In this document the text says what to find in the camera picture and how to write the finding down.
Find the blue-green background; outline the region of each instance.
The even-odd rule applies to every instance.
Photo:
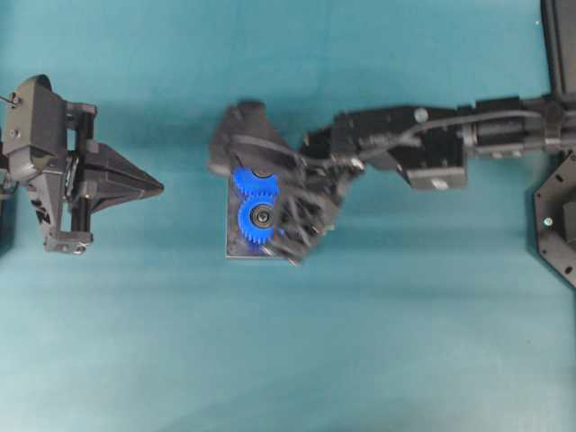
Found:
[[[470,186],[370,172],[301,268],[224,259],[206,169],[226,104],[295,144],[339,110],[549,91],[537,0],[4,0],[0,93],[46,73],[166,185],[45,254],[24,193],[0,256],[0,430],[576,428],[572,291],[532,251],[543,155]]]

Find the robotic arm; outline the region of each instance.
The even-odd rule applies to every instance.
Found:
[[[576,268],[576,4],[544,0],[553,92],[520,100],[482,101],[444,109],[401,106],[336,116],[291,149],[260,102],[230,107],[210,145],[211,170],[276,173],[279,194],[264,245],[269,255],[300,262],[330,230],[350,183],[370,165],[397,171],[415,189],[445,191],[467,184],[469,158],[521,158],[529,151],[565,162],[535,196],[540,253],[572,284]]]

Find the blue gear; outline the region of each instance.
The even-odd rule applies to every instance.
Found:
[[[258,205],[273,207],[274,197],[269,194],[260,194],[246,199],[238,210],[238,227],[246,240],[256,245],[264,245],[274,235],[274,227],[260,228],[252,221],[252,211]]]
[[[278,177],[276,174],[261,178],[255,175],[251,169],[236,168],[233,177],[238,190],[246,196],[253,194],[278,195]]]

